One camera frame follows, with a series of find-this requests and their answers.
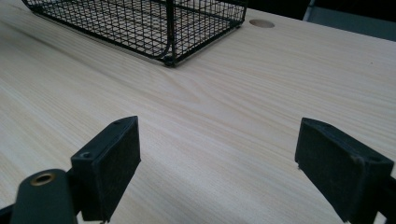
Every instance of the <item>brass insert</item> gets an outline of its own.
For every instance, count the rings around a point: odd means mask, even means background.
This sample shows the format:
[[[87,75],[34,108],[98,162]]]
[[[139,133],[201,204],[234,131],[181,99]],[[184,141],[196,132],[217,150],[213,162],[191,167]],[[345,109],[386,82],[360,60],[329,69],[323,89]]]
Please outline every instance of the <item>brass insert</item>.
[[[44,173],[44,174],[38,175],[35,178],[33,178],[30,181],[30,184],[35,186],[35,187],[39,187],[39,186],[48,184],[54,178],[55,178],[55,174],[53,174],[53,173]]]

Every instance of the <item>dark background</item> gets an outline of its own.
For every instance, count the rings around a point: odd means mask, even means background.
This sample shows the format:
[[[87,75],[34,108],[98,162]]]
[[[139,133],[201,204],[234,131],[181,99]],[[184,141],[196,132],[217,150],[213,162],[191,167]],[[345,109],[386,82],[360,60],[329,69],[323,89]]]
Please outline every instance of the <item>dark background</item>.
[[[302,20],[310,0],[249,0],[250,8]],[[396,0],[316,0],[316,7],[396,21]]]

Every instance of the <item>wire mesh basket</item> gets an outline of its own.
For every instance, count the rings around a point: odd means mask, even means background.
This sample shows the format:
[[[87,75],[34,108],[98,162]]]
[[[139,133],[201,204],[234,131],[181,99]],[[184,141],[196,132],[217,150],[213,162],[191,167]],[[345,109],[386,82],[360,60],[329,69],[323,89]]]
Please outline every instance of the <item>wire mesh basket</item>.
[[[22,0],[35,14],[175,65],[240,27],[248,0]]]

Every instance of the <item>wooden table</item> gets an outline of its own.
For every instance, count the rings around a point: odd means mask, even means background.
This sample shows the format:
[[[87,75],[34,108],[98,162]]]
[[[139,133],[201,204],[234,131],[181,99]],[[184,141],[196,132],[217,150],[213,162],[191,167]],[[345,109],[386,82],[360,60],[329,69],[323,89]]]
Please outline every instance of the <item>wooden table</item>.
[[[166,68],[2,0],[0,207],[25,177],[68,170],[108,123],[137,115],[142,162],[111,223],[342,223],[294,162],[300,121],[396,161],[396,43],[255,10],[246,19]]]

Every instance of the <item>round hole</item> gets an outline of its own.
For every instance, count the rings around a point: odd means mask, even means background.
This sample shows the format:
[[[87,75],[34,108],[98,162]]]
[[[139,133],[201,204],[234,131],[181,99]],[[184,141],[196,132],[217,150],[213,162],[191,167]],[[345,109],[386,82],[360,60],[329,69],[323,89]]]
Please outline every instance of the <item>round hole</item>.
[[[258,26],[261,28],[273,28],[275,25],[271,21],[265,21],[265,20],[251,20],[249,21],[250,24],[254,26]]]
[[[83,153],[81,153],[79,156],[82,157],[82,158],[89,158],[89,157],[91,156],[91,153],[89,153],[89,152],[83,152]]]
[[[30,182],[30,184],[35,187],[38,187],[38,186],[48,184],[54,178],[55,178],[55,174],[45,173],[45,174],[42,174],[42,175],[39,175],[39,176],[36,176],[35,178],[33,178],[32,181]]]

